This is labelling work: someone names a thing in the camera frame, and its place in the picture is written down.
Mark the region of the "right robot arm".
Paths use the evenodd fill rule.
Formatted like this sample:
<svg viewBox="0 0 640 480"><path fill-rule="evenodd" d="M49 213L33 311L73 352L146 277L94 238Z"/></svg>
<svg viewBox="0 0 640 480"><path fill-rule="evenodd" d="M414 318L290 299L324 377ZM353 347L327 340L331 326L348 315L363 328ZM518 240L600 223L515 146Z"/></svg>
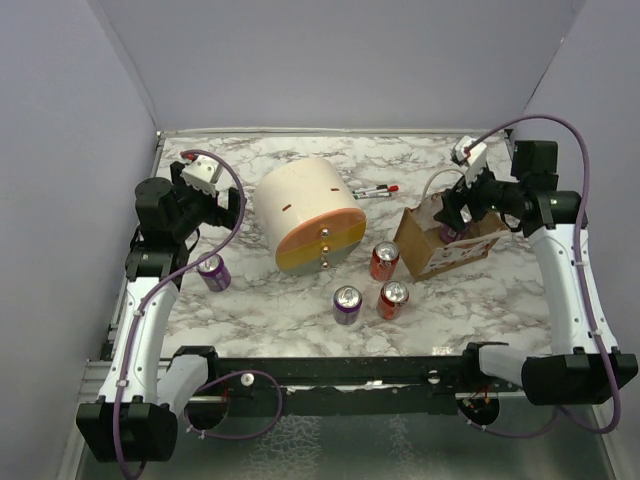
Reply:
<svg viewBox="0 0 640 480"><path fill-rule="evenodd" d="M462 170L442 195L437 222L459 232L464 210L474 221L490 213L517 219L542 275L551 321L551 353L535 356L504 343L469 344L459 367L461 383L481 391L494 379L522 388L534 405L602 404L614 387L638 372L635 355L623 354L599 304L589 266L587 221L581 196L558 189L558 146L553 141L516 144L511 181L495 178L487 146L463 137L452 152Z"/></svg>

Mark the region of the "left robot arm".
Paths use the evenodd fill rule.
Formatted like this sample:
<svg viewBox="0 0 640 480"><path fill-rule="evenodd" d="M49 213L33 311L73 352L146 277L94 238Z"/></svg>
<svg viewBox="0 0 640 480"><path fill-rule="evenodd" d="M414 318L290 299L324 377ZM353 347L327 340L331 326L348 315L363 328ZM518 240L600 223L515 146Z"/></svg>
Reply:
<svg viewBox="0 0 640 480"><path fill-rule="evenodd" d="M178 416L195 393L214 392L221 371L211 354L190 349L159 371L170 313L184 274L195 267L188 238L204 225L235 236L246 200L232 174L228 204L216 184L232 168L204 151L187 151L170 166L170 178L153 177L135 188L137 233L125 261L126 285L119 337L109 372L92 402L79 405L76 425L100 462L165 462L175 450Z"/></svg>

